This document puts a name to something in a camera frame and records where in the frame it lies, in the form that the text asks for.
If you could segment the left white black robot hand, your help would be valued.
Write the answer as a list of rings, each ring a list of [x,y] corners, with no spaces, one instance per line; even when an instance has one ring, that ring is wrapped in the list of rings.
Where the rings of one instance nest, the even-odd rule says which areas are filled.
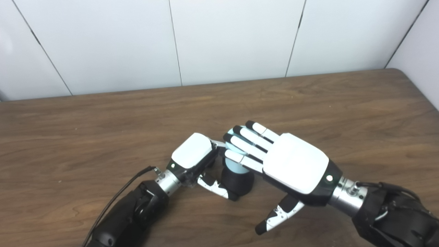
[[[193,187],[198,184],[216,195],[237,201],[238,195],[205,171],[215,163],[225,147],[224,142],[212,140],[201,133],[193,133],[174,150],[166,172],[177,187]]]

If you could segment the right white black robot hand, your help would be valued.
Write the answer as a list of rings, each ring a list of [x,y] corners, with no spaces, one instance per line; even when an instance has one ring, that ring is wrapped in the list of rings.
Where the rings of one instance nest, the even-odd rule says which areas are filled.
[[[255,227],[262,235],[292,218],[304,206],[329,204],[342,171],[320,149],[291,133],[277,134],[249,120],[224,134],[222,156],[286,193]]]

